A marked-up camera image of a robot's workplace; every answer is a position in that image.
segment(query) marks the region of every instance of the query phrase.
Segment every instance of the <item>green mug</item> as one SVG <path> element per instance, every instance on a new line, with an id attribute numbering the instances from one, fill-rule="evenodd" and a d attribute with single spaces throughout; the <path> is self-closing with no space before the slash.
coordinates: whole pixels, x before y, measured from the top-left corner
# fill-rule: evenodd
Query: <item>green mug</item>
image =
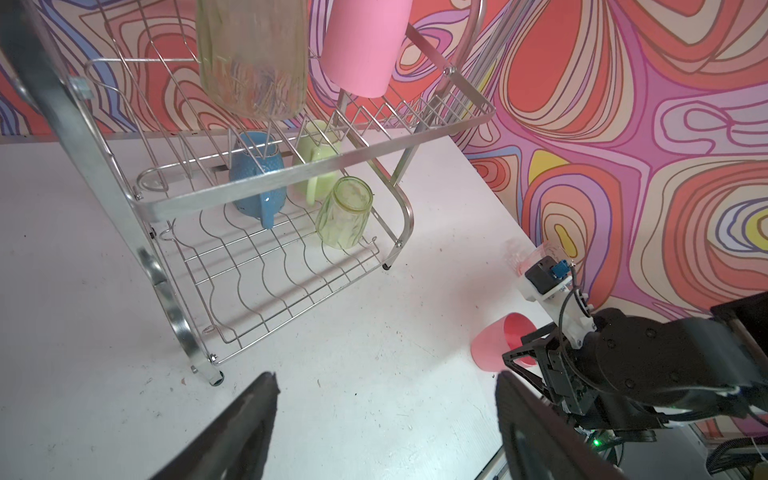
<path id="1" fill-rule="evenodd" d="M 327 127 L 328 124 L 322 120 L 315 120 L 314 124 L 313 122 L 306 124 L 307 135 L 302 136 L 296 146 L 299 155 L 301 155 L 305 162 L 309 163 L 336 156 L 336 151 L 333 150 L 334 147 L 337 151 L 341 151 L 342 139 L 339 138 L 337 133 L 328 130 Z M 333 146 L 328 143 L 323 134 L 320 133 L 321 131 L 325 132 L 325 136 L 328 137 Z M 296 156 L 293 158 L 293 165 L 301 165 L 301 160 Z M 296 184 L 299 192 L 306 196 L 307 205 L 312 207 L 315 204 L 316 198 L 323 199 L 327 197 L 333 189 L 336 180 L 339 179 L 339 173 L 339 171 L 333 171 Z"/>

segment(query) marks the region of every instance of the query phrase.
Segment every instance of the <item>upside-down glass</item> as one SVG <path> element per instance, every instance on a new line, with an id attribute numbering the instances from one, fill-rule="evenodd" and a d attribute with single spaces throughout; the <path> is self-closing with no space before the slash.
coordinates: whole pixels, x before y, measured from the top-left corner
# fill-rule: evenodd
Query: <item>upside-down glass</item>
<path id="1" fill-rule="evenodd" d="M 317 235 L 325 245 L 351 248 L 360 241 L 373 205 L 373 192 L 357 177 L 333 185 L 317 216 Z"/>
<path id="2" fill-rule="evenodd" d="M 200 83 L 235 114 L 286 120 L 304 106 L 306 0 L 197 0 Z"/>

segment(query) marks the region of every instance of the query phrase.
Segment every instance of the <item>blue mug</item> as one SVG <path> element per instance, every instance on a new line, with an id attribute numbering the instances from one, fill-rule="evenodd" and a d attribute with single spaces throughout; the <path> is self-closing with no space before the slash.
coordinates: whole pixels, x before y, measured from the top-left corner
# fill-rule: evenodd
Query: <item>blue mug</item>
<path id="1" fill-rule="evenodd" d="M 283 155 L 280 154 L 280 149 L 277 148 L 274 141 L 273 137 L 267 138 L 266 132 L 262 131 L 249 131 L 241 134 L 237 146 L 250 149 L 250 153 L 240 151 L 232 154 L 230 182 L 262 174 L 261 169 L 253 161 L 253 157 L 258 159 L 264 173 L 284 168 Z M 272 228 L 275 226 L 275 215 L 286 204 L 286 188 L 281 187 L 263 194 L 235 200 L 234 204 L 239 211 L 249 217 L 260 219 L 262 227 Z"/>

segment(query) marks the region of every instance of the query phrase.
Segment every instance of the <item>blue mug handle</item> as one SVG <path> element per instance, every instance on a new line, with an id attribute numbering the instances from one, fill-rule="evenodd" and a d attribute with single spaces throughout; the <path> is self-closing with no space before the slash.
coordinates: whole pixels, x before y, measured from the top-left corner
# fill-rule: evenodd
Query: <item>blue mug handle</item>
<path id="1" fill-rule="evenodd" d="M 259 207 L 261 207 L 261 226 L 270 229 L 275 226 L 275 213 L 272 211 L 272 207 L 270 202 L 267 201 L 267 198 L 264 197 L 264 194 L 259 194 Z"/>

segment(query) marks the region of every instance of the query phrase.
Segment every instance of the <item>patterned wallpaper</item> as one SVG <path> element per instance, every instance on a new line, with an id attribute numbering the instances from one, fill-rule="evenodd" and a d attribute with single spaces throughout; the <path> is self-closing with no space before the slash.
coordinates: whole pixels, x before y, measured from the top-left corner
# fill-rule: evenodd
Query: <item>patterned wallpaper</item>
<path id="1" fill-rule="evenodd" d="M 488 0 L 470 65 L 505 4 Z M 39 0 L 73 73 L 117 48 L 196 51 L 194 1 L 102 5 Z M 468 5 L 414 0 L 411 23 L 450 55 Z M 309 9 L 320 53 L 328 1 Z M 2 134 L 50 133 L 0 67 Z M 105 132 L 196 130 L 192 108 L 208 127 L 226 115 L 194 62 L 173 64 L 178 83 L 158 63 L 137 69 L 135 84 L 116 64 L 88 69 L 108 86 L 93 100 Z M 311 94 L 330 109 L 336 86 L 316 60 L 310 70 Z M 399 91 L 426 94 L 438 75 L 404 44 Z M 666 321 L 768 290 L 768 0 L 536 0 L 482 90 L 498 115 L 456 143 L 534 242 L 559 242 L 576 260 L 595 306 Z M 752 419 L 708 425 L 713 436 L 760 431 Z"/>

